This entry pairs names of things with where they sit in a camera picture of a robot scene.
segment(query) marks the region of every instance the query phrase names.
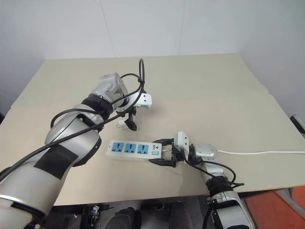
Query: white power strip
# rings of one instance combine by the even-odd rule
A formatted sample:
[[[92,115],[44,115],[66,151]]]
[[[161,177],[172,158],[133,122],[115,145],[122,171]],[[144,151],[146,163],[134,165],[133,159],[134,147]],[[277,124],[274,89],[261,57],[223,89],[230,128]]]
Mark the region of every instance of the white power strip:
[[[161,158],[162,144],[111,140],[106,156],[118,160],[148,160]]]

